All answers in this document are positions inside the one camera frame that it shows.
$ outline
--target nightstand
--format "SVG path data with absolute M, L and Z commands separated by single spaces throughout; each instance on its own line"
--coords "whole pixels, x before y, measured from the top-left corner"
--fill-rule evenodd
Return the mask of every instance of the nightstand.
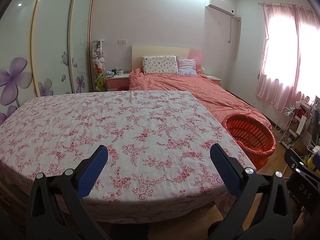
M 221 79 L 217 78 L 215 76 L 212 75 L 205 75 L 207 78 L 209 78 L 213 83 L 216 83 L 218 86 L 221 86 Z
M 117 91 L 119 87 L 129 87 L 129 74 L 106 78 L 108 91 Z

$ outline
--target pink curtain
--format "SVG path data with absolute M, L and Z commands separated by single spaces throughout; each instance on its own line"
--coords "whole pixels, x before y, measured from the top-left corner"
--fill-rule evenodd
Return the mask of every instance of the pink curtain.
M 320 21 L 311 9 L 263 4 L 265 42 L 256 95 L 276 109 L 320 94 Z

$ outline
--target patterned pillow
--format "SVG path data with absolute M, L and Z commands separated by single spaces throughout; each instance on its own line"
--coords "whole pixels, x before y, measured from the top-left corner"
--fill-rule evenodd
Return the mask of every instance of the patterned pillow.
M 197 76 L 196 59 L 187 59 L 177 56 L 178 74 Z
M 175 56 L 142 57 L 143 72 L 150 74 L 178 74 Z

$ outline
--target metal bolt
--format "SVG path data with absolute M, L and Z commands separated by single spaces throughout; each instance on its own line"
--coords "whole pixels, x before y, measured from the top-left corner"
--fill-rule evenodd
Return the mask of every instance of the metal bolt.
M 67 169 L 64 174 L 66 174 L 67 176 L 70 176 L 73 174 L 73 169 Z
M 254 170 L 251 169 L 251 168 L 245 168 L 244 171 L 245 171 L 246 173 L 248 173 L 248 174 L 253 174 L 253 173 L 254 173 Z
M 280 171 L 276 171 L 276 176 L 277 176 L 278 178 L 282 178 L 282 173 L 281 173 Z
M 41 179 L 42 177 L 43 177 L 43 173 L 42 172 L 38 173 L 37 176 L 36 176 L 37 179 Z

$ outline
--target baseboard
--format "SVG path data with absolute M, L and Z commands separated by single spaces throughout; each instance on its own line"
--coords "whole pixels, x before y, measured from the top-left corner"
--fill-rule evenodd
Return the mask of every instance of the baseboard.
M 229 92 L 231 95 L 235 96 L 236 98 L 239 98 L 240 100 L 244 101 L 242 98 L 238 97 L 237 95 L 235 95 L 234 93 L 230 92 L 229 90 L 226 90 L 227 92 Z M 271 123 L 271 125 L 273 127 L 276 127 L 276 123 L 273 122 L 270 118 L 268 118 L 265 114 L 263 114 L 264 117 Z

